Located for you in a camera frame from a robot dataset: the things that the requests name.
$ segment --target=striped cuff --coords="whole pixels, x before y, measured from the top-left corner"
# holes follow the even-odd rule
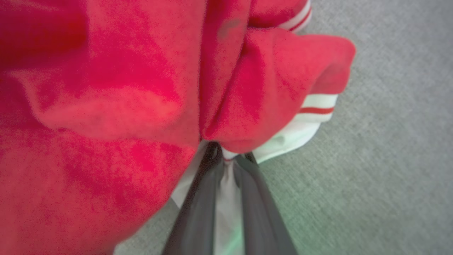
[[[308,95],[295,118],[308,123],[326,122],[332,117],[337,98],[337,94]]]
[[[279,25],[280,28],[289,30],[293,33],[304,29],[312,18],[311,0],[308,0],[302,10],[292,19]]]

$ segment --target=red sweatshirt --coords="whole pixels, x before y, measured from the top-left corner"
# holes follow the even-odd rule
[[[307,95],[340,93],[355,51],[288,31],[306,0],[0,6],[0,254],[111,254],[200,138],[256,148]]]

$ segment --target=gray fabric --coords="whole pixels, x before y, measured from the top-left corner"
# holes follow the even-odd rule
[[[313,0],[308,33],[357,46],[333,119],[261,165],[308,255],[453,254],[453,1]],[[116,255],[159,254],[169,204]]]

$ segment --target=red sleeve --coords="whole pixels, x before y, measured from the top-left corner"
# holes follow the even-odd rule
[[[339,37],[248,29],[222,108],[203,137],[232,152],[258,147],[295,116],[308,94],[343,91],[354,53]]]

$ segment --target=white stripe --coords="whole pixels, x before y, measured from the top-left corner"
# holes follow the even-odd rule
[[[310,15],[308,16],[308,18],[291,32],[297,34],[298,32],[302,31],[310,23],[312,16],[313,16],[313,12],[310,12]]]
[[[317,113],[299,113],[296,114],[294,119],[302,122],[308,123],[318,123],[318,122],[326,122],[332,118],[332,113],[329,114],[317,114]]]
[[[302,10],[296,16],[294,16],[292,19],[290,19],[284,23],[281,23],[279,25],[279,27],[289,30],[289,29],[293,28],[295,25],[299,24],[299,22],[302,21],[305,18],[305,16],[307,16],[308,11],[310,11],[310,6],[311,6],[310,2],[311,2],[311,0],[308,0],[307,3],[305,4],[305,6],[302,8]]]
[[[310,94],[305,98],[302,108],[332,108],[335,106],[337,98],[338,94]]]

